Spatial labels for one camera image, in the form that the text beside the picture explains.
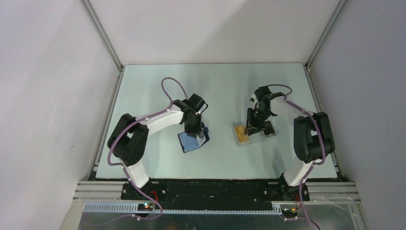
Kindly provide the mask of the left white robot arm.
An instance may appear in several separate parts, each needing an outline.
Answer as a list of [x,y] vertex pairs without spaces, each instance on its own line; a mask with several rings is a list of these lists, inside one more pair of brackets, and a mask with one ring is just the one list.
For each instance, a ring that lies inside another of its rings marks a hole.
[[133,184],[133,194],[139,199],[147,199],[151,195],[151,186],[147,184],[149,176],[142,158],[145,153],[147,139],[172,125],[183,125],[184,132],[178,135],[181,150],[186,153],[196,150],[209,141],[208,128],[202,121],[202,113],[208,108],[205,100],[193,94],[184,100],[175,100],[169,107],[136,118],[130,114],[120,117],[108,142],[108,164],[113,166],[111,157],[118,158],[127,179]]

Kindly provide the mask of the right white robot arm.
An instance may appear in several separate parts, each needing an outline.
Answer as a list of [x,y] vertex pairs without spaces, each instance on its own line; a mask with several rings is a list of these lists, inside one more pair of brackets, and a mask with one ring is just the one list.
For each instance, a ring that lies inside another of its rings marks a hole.
[[292,165],[281,175],[279,196],[293,199],[314,167],[325,163],[335,151],[335,142],[328,115],[311,112],[288,98],[292,93],[272,92],[270,86],[261,86],[251,95],[252,106],[247,111],[244,136],[261,133],[266,137],[277,133],[273,117],[283,118],[293,129]]

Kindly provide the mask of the blue card holder wallet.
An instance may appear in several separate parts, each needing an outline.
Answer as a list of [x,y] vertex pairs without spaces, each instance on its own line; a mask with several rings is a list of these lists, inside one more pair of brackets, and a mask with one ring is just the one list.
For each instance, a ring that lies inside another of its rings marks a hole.
[[195,138],[188,136],[186,132],[183,132],[178,134],[178,139],[183,153],[187,153],[199,149],[210,140],[209,129],[208,127],[203,127],[202,133]]

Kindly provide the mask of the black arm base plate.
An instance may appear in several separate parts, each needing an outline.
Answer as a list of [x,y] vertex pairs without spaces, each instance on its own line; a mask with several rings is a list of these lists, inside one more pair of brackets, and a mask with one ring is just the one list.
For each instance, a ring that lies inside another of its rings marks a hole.
[[163,209],[272,210],[276,201],[309,201],[306,185],[285,188],[279,179],[150,179],[138,192],[129,182],[122,200],[145,200],[143,193]]

